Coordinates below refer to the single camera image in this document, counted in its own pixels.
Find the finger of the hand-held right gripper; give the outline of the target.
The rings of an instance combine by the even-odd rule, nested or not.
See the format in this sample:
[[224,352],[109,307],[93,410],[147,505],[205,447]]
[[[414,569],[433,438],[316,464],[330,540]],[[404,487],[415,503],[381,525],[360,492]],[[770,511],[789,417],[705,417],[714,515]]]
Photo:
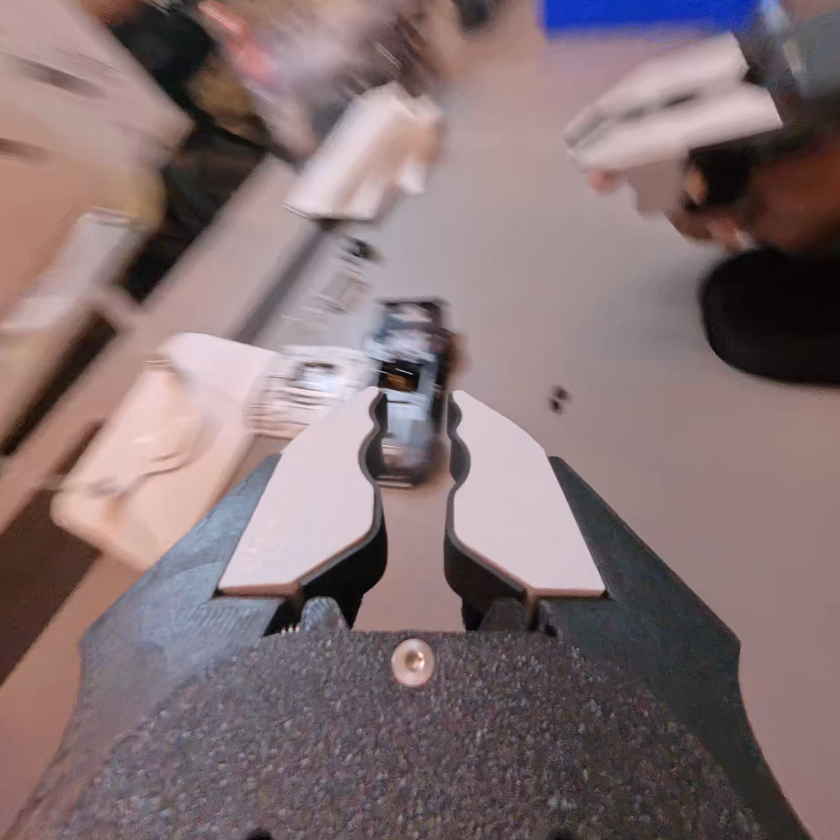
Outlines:
[[728,95],[749,64],[736,37],[715,36],[650,59],[621,78],[566,127],[571,151],[639,151],[674,144],[688,107]]
[[782,128],[771,95],[739,85],[717,93],[682,94],[664,105],[634,104],[593,115],[568,132],[568,152],[584,171],[628,172],[692,151],[748,140]]

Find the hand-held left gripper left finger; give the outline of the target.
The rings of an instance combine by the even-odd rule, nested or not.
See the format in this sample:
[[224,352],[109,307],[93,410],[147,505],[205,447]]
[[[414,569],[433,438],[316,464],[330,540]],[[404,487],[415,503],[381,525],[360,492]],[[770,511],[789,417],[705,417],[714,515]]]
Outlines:
[[301,615],[329,599],[354,626],[387,562],[376,481],[386,425],[385,395],[369,386],[285,447],[219,579],[220,595],[279,597]]

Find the white sticker sheet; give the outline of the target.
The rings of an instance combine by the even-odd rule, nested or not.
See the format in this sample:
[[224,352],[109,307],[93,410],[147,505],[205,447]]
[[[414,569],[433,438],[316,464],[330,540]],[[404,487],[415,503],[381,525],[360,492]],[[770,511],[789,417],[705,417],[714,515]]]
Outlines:
[[287,344],[257,379],[245,420],[257,436],[289,441],[374,378],[375,364],[361,350]]

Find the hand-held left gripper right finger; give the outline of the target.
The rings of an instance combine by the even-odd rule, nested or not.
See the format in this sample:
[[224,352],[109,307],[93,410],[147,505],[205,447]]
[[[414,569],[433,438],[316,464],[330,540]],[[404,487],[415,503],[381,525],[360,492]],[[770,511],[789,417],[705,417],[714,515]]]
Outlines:
[[444,575],[467,631],[512,602],[525,627],[539,603],[593,601],[606,584],[543,446],[467,392],[448,398]]

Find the pile of white paper bags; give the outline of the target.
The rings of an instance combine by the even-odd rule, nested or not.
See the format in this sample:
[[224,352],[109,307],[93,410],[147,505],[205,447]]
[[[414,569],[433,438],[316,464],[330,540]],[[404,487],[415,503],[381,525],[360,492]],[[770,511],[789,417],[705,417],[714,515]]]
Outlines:
[[303,166],[286,209],[313,221],[371,223],[400,195],[424,192],[444,112],[391,82],[354,99]]

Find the transparent lego windshield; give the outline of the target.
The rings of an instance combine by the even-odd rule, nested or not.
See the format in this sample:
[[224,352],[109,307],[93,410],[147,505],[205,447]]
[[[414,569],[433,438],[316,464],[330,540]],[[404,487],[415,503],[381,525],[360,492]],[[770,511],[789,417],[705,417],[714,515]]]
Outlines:
[[328,283],[316,293],[320,309],[328,314],[343,316],[351,313],[368,295],[370,284],[357,266],[336,270]]

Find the blue plastic bin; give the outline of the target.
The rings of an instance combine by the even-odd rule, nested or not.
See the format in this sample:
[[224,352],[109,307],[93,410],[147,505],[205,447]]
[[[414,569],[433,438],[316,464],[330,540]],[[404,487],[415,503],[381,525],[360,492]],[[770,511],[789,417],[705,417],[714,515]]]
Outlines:
[[740,28],[757,1],[539,1],[546,33],[606,32],[636,28],[718,31]]

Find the white book stand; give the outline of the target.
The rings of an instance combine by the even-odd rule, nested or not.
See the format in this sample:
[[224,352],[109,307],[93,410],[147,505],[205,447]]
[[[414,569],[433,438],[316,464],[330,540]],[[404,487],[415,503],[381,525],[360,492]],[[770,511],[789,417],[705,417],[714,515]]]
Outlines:
[[139,570],[217,497],[272,357],[257,336],[311,233],[239,192],[137,302],[116,283],[144,231],[93,213],[2,312],[2,533],[42,492],[59,526]]

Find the person's right hand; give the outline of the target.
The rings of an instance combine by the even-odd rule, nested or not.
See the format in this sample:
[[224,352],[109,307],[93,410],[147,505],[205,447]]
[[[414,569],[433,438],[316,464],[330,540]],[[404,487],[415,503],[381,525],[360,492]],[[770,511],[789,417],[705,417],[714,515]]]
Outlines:
[[730,206],[667,213],[683,238],[729,254],[748,245],[789,255],[834,256],[839,241],[839,135],[816,139],[752,171],[745,197]]

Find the black lego car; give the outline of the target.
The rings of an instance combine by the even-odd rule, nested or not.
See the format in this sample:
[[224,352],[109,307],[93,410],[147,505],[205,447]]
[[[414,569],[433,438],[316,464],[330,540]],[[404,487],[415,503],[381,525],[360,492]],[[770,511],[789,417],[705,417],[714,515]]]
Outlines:
[[441,298],[381,300],[364,350],[386,401],[377,473],[384,487],[427,483],[441,456],[455,336]]

